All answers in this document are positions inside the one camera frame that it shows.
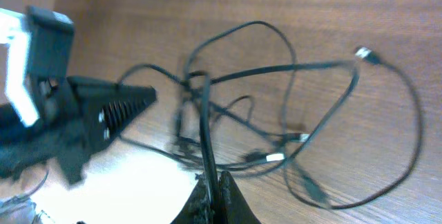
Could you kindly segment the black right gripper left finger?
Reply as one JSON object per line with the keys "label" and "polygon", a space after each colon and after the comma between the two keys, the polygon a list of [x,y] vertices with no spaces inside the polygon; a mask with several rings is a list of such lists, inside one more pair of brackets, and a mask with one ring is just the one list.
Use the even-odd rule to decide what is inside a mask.
{"label": "black right gripper left finger", "polygon": [[204,174],[196,175],[197,183],[171,224],[210,224],[211,202]]}

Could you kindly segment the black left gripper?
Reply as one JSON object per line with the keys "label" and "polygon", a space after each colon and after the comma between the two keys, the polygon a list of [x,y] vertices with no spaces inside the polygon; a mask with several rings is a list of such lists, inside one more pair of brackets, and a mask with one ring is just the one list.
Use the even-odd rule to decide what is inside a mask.
{"label": "black left gripper", "polygon": [[107,149],[116,137],[156,102],[151,86],[128,86],[84,76],[58,79],[26,76],[25,88],[37,102],[40,118],[26,127],[12,103],[1,105],[1,178],[54,158],[70,185],[83,180],[92,153]]}

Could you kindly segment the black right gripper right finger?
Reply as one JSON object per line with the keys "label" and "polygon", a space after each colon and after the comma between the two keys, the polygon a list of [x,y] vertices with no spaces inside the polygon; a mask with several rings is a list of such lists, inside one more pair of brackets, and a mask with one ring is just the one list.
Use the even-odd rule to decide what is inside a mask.
{"label": "black right gripper right finger", "polygon": [[221,212],[226,224],[261,224],[252,212],[233,176],[228,171],[220,175]]}

